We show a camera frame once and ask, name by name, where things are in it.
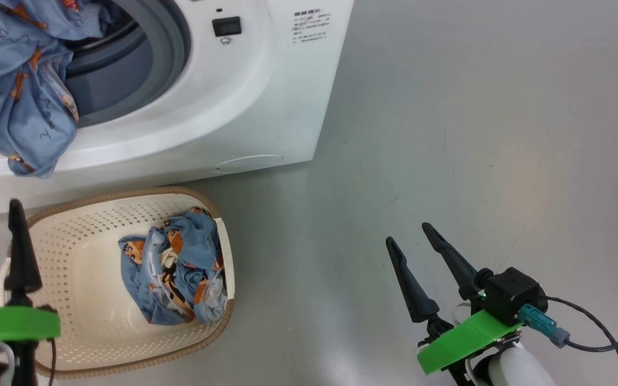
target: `blue clothing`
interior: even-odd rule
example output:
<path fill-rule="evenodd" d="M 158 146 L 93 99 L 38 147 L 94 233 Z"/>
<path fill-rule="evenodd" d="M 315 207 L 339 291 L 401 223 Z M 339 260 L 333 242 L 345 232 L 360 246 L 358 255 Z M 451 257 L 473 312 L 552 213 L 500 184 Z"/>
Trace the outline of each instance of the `blue clothing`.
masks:
<path fill-rule="evenodd" d="M 118 241 L 121 275 L 148 322 L 215 322 L 223 316 L 222 254 L 216 223 L 200 208 L 171 217 L 147 237 Z"/>
<path fill-rule="evenodd" d="M 49 177 L 76 136 L 78 110 L 63 85 L 73 53 L 55 36 L 101 36 L 103 8 L 81 5 L 0 0 L 0 154 L 15 175 Z"/>

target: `washing machine door opening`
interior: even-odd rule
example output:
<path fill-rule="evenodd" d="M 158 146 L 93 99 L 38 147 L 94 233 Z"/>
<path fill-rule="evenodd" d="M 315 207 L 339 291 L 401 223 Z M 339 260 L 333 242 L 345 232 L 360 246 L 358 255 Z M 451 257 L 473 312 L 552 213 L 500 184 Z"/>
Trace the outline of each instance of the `washing machine door opening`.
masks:
<path fill-rule="evenodd" d="M 189 57 L 189 29 L 174 0 L 113 3 L 120 17 L 105 37 L 65 42 L 73 51 L 65 84 L 76 100 L 79 129 L 156 100 L 176 83 Z"/>

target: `teal connector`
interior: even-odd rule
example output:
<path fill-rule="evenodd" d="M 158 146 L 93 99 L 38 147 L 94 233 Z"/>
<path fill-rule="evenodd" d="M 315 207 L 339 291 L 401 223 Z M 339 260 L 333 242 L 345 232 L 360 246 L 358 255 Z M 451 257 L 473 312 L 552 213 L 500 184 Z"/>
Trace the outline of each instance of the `teal connector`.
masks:
<path fill-rule="evenodd" d="M 564 328 L 557 327 L 557 322 L 532 305 L 521 308 L 519 321 L 548 337 L 559 348 L 564 347 L 564 341 L 569 339 L 569 333 Z"/>

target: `gray floor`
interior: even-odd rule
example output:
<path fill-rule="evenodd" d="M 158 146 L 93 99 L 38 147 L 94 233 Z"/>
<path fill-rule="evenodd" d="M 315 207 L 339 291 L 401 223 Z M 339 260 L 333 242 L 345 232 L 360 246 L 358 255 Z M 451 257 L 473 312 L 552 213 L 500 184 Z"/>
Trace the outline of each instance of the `gray floor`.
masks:
<path fill-rule="evenodd" d="M 522 269 L 618 337 L 618 4 L 362 0 L 315 160 L 186 185 L 228 225 L 228 329 L 161 366 L 58 384 L 452 384 L 415 361 L 425 327 L 385 251 L 394 236 L 449 315 L 459 298 L 423 221 L 476 267 Z M 0 216 L 0 263 L 8 239 Z M 577 342 L 606 344 L 550 311 Z M 532 332 L 525 345 L 557 384 L 618 384 L 613 353 Z"/>

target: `black cable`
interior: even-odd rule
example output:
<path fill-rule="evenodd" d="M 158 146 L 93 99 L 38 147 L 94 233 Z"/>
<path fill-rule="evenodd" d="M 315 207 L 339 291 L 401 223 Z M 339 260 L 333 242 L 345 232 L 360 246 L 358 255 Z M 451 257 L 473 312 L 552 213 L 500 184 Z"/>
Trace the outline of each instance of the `black cable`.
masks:
<path fill-rule="evenodd" d="M 590 347 L 587 345 L 575 344 L 571 340 L 567 339 L 564 341 L 564 344 L 568 345 L 569 347 L 573 347 L 577 350 L 587 351 L 587 352 L 608 352 L 608 351 L 618 349 L 618 342 L 614 342 L 613 344 L 610 344 L 610 345 L 604 345 L 603 347 Z"/>
<path fill-rule="evenodd" d="M 603 331 L 604 335 L 607 337 L 607 339 L 609 340 L 611 344 L 616 344 L 616 339 L 614 339 L 614 336 L 612 335 L 611 332 L 609 332 L 607 327 L 605 327 L 605 325 L 602 324 L 602 322 L 598 318 L 596 318 L 593 314 L 589 313 L 588 310 L 586 310 L 585 308 L 579 305 L 574 305 L 574 303 L 571 303 L 571 301 L 562 300 L 560 298 L 552 298 L 552 296 L 543 296 L 543 298 L 549 301 L 556 301 L 557 303 L 562 303 L 563 305 L 567 305 L 573 308 L 574 310 L 583 313 L 584 315 L 586 315 L 586 317 L 589 318 L 589 320 L 592 320 L 593 323 L 595 323 L 598 327 L 600 327 L 600 329 Z M 615 351 L 616 351 L 616 356 L 618 356 L 618 347 L 615 349 Z"/>
<path fill-rule="evenodd" d="M 56 340 L 49 339 L 51 342 L 51 371 L 49 372 L 49 386 L 54 383 L 54 373 L 56 373 Z"/>

